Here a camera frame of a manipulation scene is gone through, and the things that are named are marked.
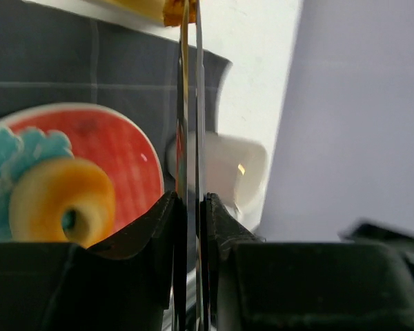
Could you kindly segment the yellow tray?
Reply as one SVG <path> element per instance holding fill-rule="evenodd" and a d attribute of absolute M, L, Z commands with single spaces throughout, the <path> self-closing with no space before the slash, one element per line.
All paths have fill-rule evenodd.
<path fill-rule="evenodd" d="M 102 3 L 162 22 L 165 0 L 103 0 Z"/>

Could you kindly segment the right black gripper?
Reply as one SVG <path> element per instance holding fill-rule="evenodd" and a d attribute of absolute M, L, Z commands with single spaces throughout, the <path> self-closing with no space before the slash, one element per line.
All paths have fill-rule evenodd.
<path fill-rule="evenodd" d="M 360 218 L 339 233 L 342 240 L 387 245 L 400 253 L 414 274 L 414 232 L 367 218 Z"/>

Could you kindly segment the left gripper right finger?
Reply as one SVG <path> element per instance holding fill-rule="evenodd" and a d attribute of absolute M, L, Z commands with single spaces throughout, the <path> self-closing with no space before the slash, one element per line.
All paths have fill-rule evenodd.
<path fill-rule="evenodd" d="M 377 243 L 264 242 L 207 196 L 218 330 L 414 330 L 414 274 Z"/>

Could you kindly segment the bread slice back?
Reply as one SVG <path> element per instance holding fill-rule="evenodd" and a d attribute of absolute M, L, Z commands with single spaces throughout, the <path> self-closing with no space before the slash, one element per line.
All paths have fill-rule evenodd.
<path fill-rule="evenodd" d="M 187 6 L 188 23 L 197 20 L 197 0 L 165 0 L 163 7 L 163 23 L 166 27 L 177 27 L 183 23 L 185 5 Z"/>

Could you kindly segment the red and teal plate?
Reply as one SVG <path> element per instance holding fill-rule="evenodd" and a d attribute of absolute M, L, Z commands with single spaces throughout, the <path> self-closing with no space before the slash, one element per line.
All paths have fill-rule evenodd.
<path fill-rule="evenodd" d="M 91 103 L 54 103 L 0 119 L 0 241 L 10 241 L 10 191 L 22 172 L 53 157 L 87 159 L 115 189 L 116 232 L 146 213 L 164 193 L 150 139 L 128 117 Z"/>

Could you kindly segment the dark checked placemat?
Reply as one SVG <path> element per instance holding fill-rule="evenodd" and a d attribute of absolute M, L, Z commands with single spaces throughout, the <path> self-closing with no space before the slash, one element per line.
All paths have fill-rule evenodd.
<path fill-rule="evenodd" d="M 54 103 L 91 103 L 128 117 L 161 165 L 176 135 L 175 41 L 22 1 L 0 1 L 0 119 Z"/>

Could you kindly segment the orange bagel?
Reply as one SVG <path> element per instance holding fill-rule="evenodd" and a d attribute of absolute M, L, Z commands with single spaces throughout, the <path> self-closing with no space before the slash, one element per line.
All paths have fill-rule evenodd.
<path fill-rule="evenodd" d="M 88 248 L 113 231 L 115 189 L 108 175 L 91 161 L 43 161 L 15 185 L 9 223 L 15 241 L 70 241 Z"/>

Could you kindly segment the white mug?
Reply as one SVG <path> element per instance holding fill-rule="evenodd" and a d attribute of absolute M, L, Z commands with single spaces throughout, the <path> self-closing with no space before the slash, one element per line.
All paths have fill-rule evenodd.
<path fill-rule="evenodd" d="M 256 141 L 230 135 L 205 134 L 206 191 L 215 193 L 244 227 L 260 224 L 259 207 L 268 181 L 268 155 Z"/>

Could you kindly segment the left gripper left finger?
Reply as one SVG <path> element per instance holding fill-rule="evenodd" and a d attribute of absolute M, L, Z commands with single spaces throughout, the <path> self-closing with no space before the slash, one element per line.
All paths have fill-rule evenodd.
<path fill-rule="evenodd" d="M 177 206 L 167 192 L 90 248 L 0 243 L 0 330 L 160 330 Z"/>

